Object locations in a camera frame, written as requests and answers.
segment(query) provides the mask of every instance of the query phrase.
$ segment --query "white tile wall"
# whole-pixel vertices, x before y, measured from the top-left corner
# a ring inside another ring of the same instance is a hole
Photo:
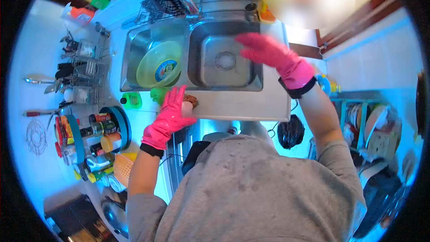
[[[66,27],[76,40],[98,41],[93,26],[61,19],[62,10],[62,6],[53,2],[34,2],[16,40],[9,80],[6,81],[8,129],[16,171],[24,191],[42,219],[43,200],[78,182],[73,177],[73,168],[66,166],[57,156],[52,123],[46,132],[47,147],[44,153],[37,156],[29,152],[25,133],[31,119],[23,117],[24,110],[55,109],[63,96],[60,93],[43,94],[45,84],[25,83],[23,77],[30,73],[53,77],[57,64],[67,62],[67,59],[60,59],[62,47],[65,46],[60,39],[67,34]],[[46,127],[48,118],[40,116],[37,119]]]
[[[412,88],[423,67],[419,40],[403,8],[323,58],[342,91]]]

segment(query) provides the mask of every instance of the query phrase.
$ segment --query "double sink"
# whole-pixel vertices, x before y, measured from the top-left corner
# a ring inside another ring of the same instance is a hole
[[[178,62],[181,73],[169,86],[185,84],[187,90],[199,91],[261,91],[261,64],[241,57],[243,46],[234,40],[243,32],[260,32],[260,26],[245,20],[242,11],[212,13],[193,22],[170,18],[133,29],[127,35],[121,91],[151,89],[137,83],[137,67],[149,50],[165,41],[182,47]]]

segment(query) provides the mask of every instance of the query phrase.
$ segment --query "forearm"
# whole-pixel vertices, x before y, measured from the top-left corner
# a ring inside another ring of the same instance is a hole
[[[133,163],[127,187],[128,196],[138,193],[154,194],[160,158],[140,150]]]
[[[335,107],[318,85],[303,94],[299,103],[314,134],[317,151],[332,140],[343,139]]]

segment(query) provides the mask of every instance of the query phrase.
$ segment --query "yellow-green plastic basin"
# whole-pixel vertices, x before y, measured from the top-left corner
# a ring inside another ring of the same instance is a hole
[[[166,41],[154,46],[140,61],[136,79],[143,88],[164,87],[172,83],[181,72],[181,46]]]

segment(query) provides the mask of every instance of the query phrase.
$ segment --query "spice jar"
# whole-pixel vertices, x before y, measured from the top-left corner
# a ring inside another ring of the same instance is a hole
[[[100,137],[104,134],[111,134],[117,131],[117,127],[113,121],[92,122],[87,128],[80,130],[82,137]]]
[[[90,146],[89,150],[91,151],[91,155],[93,155],[94,157],[97,157],[106,153],[105,150],[101,147],[101,143],[97,143]]]
[[[89,122],[100,122],[100,121],[110,121],[109,113],[94,113],[88,116]]]
[[[106,135],[100,139],[100,144],[101,147],[105,150],[105,152],[110,153],[111,151],[121,147],[121,134],[116,132],[113,134]]]

